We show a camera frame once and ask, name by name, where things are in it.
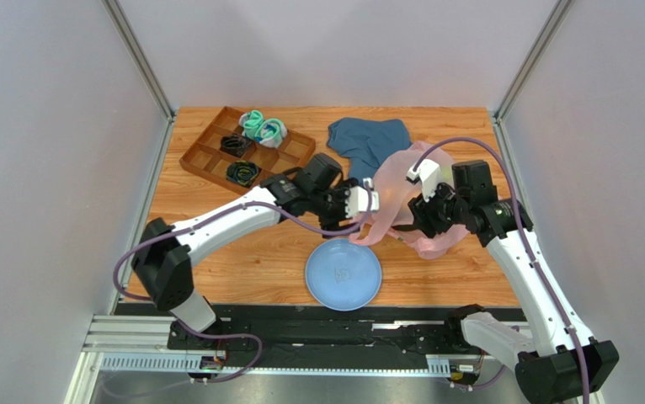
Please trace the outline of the pink plastic bag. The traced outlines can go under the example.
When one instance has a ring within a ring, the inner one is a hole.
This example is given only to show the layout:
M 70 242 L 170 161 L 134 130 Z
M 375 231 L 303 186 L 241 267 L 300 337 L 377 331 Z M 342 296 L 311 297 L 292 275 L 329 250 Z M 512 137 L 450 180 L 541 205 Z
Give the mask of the pink plastic bag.
M 432 238 L 419 230 L 399 231 L 394 226 L 411 226 L 413 215 L 408 202 L 420 194 L 419 187 L 407 181 L 408 169 L 430 149 L 424 141 L 414 142 L 408 149 L 390 155 L 377 170 L 373 183 L 380 195 L 380 209 L 371 215 L 364 231 L 349 236 L 349 241 L 372 246 L 384 238 L 394 238 L 411 247 L 422 259 L 436 259 L 461 242 L 469 231 L 462 225 L 454 225 L 450 230 Z

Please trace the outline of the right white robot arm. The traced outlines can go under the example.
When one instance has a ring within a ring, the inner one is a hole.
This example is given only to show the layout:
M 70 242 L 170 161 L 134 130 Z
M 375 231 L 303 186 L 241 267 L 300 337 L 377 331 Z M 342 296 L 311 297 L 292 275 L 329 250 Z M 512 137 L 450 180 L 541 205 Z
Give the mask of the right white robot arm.
M 513 288 L 530 334 L 503 324 L 478 305 L 450 317 L 456 344 L 477 347 L 512 370 L 530 403 L 558 403 L 593 394 L 619 362 L 611 341 L 598 340 L 575 313 L 542 257 L 533 225 L 514 198 L 500 199 L 483 160 L 455 163 L 447 179 L 429 159 L 413 164 L 421 187 L 408 207 L 424 235 L 464 226 L 498 263 Z

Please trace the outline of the blue plate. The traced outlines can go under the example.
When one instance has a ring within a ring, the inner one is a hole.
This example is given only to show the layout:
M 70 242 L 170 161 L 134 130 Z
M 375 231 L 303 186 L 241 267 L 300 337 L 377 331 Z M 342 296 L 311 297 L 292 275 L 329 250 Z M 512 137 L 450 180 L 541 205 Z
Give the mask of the blue plate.
M 305 267 L 308 291 L 334 311 L 356 311 L 370 304 L 382 284 L 382 268 L 370 248 L 347 239 L 319 245 Z

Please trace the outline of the blue cloth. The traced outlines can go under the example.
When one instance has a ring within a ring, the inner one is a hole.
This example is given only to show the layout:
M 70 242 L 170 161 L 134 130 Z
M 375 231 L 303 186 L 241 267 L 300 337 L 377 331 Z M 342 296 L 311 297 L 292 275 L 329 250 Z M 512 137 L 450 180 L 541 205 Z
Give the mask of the blue cloth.
M 374 121 L 342 118 L 328 126 L 327 146 L 349 160 L 350 178 L 373 178 L 395 152 L 412 145 L 406 125 L 399 119 Z

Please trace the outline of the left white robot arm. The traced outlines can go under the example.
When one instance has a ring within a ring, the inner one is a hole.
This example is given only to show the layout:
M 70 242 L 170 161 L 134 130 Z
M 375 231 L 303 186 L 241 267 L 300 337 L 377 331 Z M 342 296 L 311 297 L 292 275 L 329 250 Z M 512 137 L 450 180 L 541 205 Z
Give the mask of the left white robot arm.
M 195 288 L 193 268 L 211 253 L 255 231 L 301 216 L 319 220 L 311 230 L 326 238 L 358 231 L 379 210 L 380 199 L 371 178 L 342 179 L 337 161 L 318 153 L 304 167 L 272 174 L 238 199 L 186 221 L 147 224 L 138 245 L 119 263 L 129 263 L 149 300 L 172 314 L 191 335 L 213 339 L 207 331 L 219 317 Z

